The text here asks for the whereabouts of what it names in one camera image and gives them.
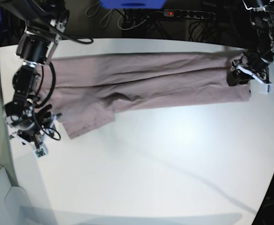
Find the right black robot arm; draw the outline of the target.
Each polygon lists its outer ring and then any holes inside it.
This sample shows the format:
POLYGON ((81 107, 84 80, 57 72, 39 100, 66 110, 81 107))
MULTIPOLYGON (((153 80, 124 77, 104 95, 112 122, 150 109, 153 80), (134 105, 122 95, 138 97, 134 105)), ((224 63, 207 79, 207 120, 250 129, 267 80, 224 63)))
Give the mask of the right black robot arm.
POLYGON ((33 148, 36 154, 46 154, 47 137, 59 141, 54 122, 60 113, 50 112, 48 103, 56 84, 56 72, 51 62, 61 39, 85 44, 64 31, 70 12, 63 0, 0 0, 0 7, 25 22, 16 55, 23 62, 12 79, 14 94, 4 105, 3 119, 16 129, 9 138, 17 138, 33 148))

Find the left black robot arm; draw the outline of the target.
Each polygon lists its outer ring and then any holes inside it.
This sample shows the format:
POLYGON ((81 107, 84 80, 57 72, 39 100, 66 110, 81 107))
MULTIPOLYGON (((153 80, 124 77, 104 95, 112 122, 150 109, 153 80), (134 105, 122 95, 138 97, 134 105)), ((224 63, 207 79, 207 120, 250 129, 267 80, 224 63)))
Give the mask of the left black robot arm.
POLYGON ((240 59, 232 61, 227 75, 229 86, 247 84, 254 79, 260 91, 269 93, 273 84, 269 80, 269 65, 274 61, 274 0, 244 0, 250 12, 250 22, 259 37, 255 51, 246 50, 240 59))

